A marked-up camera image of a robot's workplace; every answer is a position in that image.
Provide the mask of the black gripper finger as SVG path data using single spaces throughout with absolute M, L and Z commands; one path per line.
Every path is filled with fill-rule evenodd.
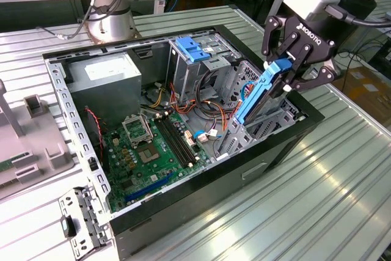
M 299 40 L 298 31 L 287 32 L 285 29 L 286 20 L 278 16 L 266 20 L 261 52 L 269 63 L 288 57 L 288 50 Z
M 294 45 L 295 51 L 290 50 L 294 57 L 291 70 L 284 77 L 283 90 L 302 91 L 313 89 L 324 84 L 331 83 L 340 77 L 340 69 L 333 64 L 332 58 L 335 54 L 335 45 L 315 45 L 314 43 L 301 41 Z M 304 73 L 311 65 L 323 63 L 315 78 L 304 78 Z

